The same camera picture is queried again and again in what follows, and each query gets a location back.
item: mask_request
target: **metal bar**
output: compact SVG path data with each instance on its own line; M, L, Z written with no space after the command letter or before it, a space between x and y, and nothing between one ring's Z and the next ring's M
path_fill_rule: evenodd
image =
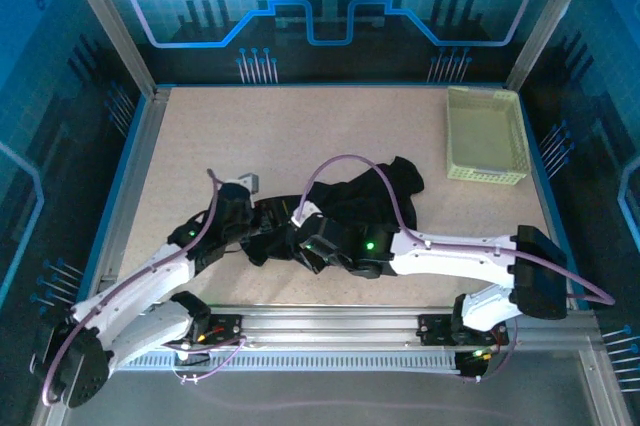
M80 276L83 275L82 271L80 271L77 268L74 268L73 266L68 265L67 263L64 262L63 258L58 258L58 260L56 261L56 265L59 267L66 267L67 269L73 271L74 273L78 273Z
M442 58L442 67L440 68L440 74L438 74L438 82L442 81L442 73L444 73L445 66L447 64L449 64L449 58L448 57Z
M431 73L433 72L433 66L436 64L436 60L438 58L436 58L435 56L431 57L431 66L429 66L429 72L427 73L427 83L431 82Z
M449 77L447 78L447 81L449 83L453 82L453 75L455 74L458 68L458 65L460 64L460 58L459 57L453 58L453 62L454 62L453 68L451 69L451 73L449 73Z
M262 52L265 55L265 62L267 63L267 71L269 71L269 82L273 83L273 76L271 74L271 61L269 60L269 48L262 48Z
M447 81L447 78L449 77L449 71L451 71L451 66L453 64L453 59L455 58L455 54L458 52L458 48L451 48L451 57L449 58L449 61L447 61L447 70L444 73L444 80Z
M248 347L296 351L426 351L416 336L421 314L451 314L451 308L394 307L234 307L212 308L215 314L243 316ZM575 351L600 344L591 312L570 312L562 321L518 319L518 350ZM472 346L447 347L472 351Z
M571 0L547 1L507 78L508 89L520 90L570 4Z
M242 71L242 59L236 59L236 63L238 64L238 70L240 71L240 79L242 79L242 84L246 84L246 80L244 79L244 72Z
M184 366L183 371L208 371L220 364L233 347L211 352L204 363ZM120 371L171 371L176 368L175 352L153 351L131 361ZM259 351L244 349L225 371L396 371L459 374L453 351Z
M75 289L76 291L78 290L78 286L76 286L75 284L70 283L69 281L65 281L60 276L58 276L57 273L53 273L51 275L51 281L53 281L54 283L64 284L68 288Z
M560 136L556 136L556 138L553 141L555 142L555 144L549 146L547 149L545 149L542 152L542 162L543 163L548 160L550 155L555 153L559 148L563 147L562 142L564 141L564 138L562 138Z
M95 294L100 278L107 274L117 274L122 265L122 251L131 232L131 225L140 200L142 188L158 138L162 118L167 107L169 89L159 89L152 101L138 108L139 125L134 126L131 152L126 159L122 177L118 179L111 214L103 215L100 229L104 230L96 239L80 286L78 299L83 300Z
M598 348L580 351L585 381L594 405L597 424L627 426L634 424L629 415L607 352Z
M125 123L127 125L131 124L131 121L133 121L133 112L129 110L129 108L127 107L127 103L122 101L119 97L116 98L116 96L113 94L113 91L111 90L107 92L107 95L113 102L115 108L120 111L122 118L125 120Z
M611 361L611 364L630 363L633 361L640 361L640 358L636 356L634 358L617 359L615 361Z
M62 274L63 276L65 276L65 277L67 277L67 278L70 278L70 279L72 279L73 281L76 281L76 282L78 282L78 283L82 280L82 277L77 277L77 276L75 276L75 275L73 275L73 274L69 274L68 272L66 272L66 271L64 271L64 270L62 270L62 269L60 269L60 268L58 268L58 267L54 266L53 264L51 264L51 262L50 262L48 259L45 259L45 260L42 262L42 267L43 267L44 269L50 269L50 270L52 270L52 271L56 271L56 272L58 272L58 273Z
M549 179L553 178L556 174L558 174L558 172L567 164L569 164L569 158L564 158L562 162L558 164L556 168L549 173Z
M610 343L605 343L607 346L613 346L614 344L626 343L627 341L634 341L636 339L640 339L640 336L629 336L628 338L619 339L618 341L611 341Z
M438 76L438 70L440 69L440 61L442 61L442 55L445 53L446 48L440 48L440 55L438 56L438 61L436 61L436 69L433 72L433 80L436 81L436 77Z
M256 70L258 72L258 83L262 83L262 77L260 76L260 61L258 60L258 48L251 48L251 52L253 53L253 62L256 65Z
M156 84L112 0L87 0L140 92L153 97Z
M280 83L280 80L278 79L278 60L276 58L271 58L271 64L272 64L272 68L273 68L273 79L275 80L276 84Z
M543 149L546 149L549 146L549 144L551 144L551 142L555 140L555 137L558 134L560 134L564 128L566 128L567 121L565 119L563 119L560 122L560 127L556 126L555 124L553 126L556 129L554 130L553 128L551 128L551 131L549 132L549 134L547 134L544 137L544 139L542 141L540 141L540 146L538 148L540 151L542 151Z

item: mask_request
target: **yellow plastic basket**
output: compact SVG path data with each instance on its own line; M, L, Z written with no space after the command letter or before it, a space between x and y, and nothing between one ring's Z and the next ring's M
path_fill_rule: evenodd
M452 86L447 124L448 178L514 185L531 172L517 93Z

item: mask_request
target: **metal bracket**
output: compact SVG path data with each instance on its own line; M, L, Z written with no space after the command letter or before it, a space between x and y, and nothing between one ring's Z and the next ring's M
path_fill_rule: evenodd
M198 341L201 346L208 346L237 337L242 332L242 316L239 314L212 314L209 326Z
M500 330L500 335L497 336L500 345L509 344L506 325L500 323L496 328ZM420 338L422 346L490 347L498 344L498 340L491 331L475 331L464 327L454 331L450 314L419 315L416 336Z
M118 281L118 276L115 274L103 274L100 276L100 282L98 283L97 293L103 292L105 289L109 289Z

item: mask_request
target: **wall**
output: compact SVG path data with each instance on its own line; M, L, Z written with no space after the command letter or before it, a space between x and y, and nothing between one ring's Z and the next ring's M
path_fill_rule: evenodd
M617 300L598 309L604 331L640 327L640 173L626 168L640 147L638 1L573 0L523 88L578 268ZM554 125L563 144L543 142Z
M139 92L85 0L0 0L0 13L0 424L12 426L37 402L34 325L76 293L44 262L84 269Z
M158 82L253 83L242 50L276 59L279 82L456 82L506 78L546 0L115 0ZM463 47L471 47L463 56ZM251 57L251 48L260 54ZM255 82L274 82L273 76Z

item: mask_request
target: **black cloth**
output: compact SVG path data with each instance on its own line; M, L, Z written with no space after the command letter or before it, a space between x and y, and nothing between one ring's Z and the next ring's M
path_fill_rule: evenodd
M424 190L422 176L411 161L399 156L391 164L378 164L378 167L391 183L403 221L407 227L416 229L416 211L411 195ZM282 202L297 207L300 199L301 196L287 196ZM363 223L398 226L389 192L372 168L349 182L316 182L307 200L318 206L323 216L346 226ZM249 260L256 266L262 266L269 258L295 259L302 263L299 259L299 247L294 241L293 226L288 221L271 231L251 236L241 245Z

